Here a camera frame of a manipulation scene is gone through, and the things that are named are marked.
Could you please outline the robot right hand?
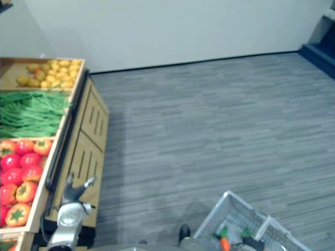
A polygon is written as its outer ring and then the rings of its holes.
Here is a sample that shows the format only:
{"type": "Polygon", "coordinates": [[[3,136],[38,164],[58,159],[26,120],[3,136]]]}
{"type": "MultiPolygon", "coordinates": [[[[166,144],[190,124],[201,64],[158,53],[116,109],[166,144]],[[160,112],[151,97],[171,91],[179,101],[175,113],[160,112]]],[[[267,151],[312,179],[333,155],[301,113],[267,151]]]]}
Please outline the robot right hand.
{"type": "Polygon", "coordinates": [[[261,240],[255,240],[253,237],[246,236],[242,238],[241,243],[232,244],[230,251],[264,251],[265,243],[261,240]]]}

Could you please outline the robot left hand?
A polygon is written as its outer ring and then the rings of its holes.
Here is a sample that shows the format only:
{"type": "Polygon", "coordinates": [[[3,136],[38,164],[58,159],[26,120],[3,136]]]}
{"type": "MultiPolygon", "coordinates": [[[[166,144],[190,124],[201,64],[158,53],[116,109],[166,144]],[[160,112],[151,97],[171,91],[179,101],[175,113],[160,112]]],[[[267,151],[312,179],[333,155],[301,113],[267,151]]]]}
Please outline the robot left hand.
{"type": "Polygon", "coordinates": [[[66,180],[65,189],[62,195],[61,204],[78,202],[81,195],[87,190],[88,187],[95,183],[96,177],[89,178],[84,184],[73,187],[74,174],[70,173],[66,180]]]}

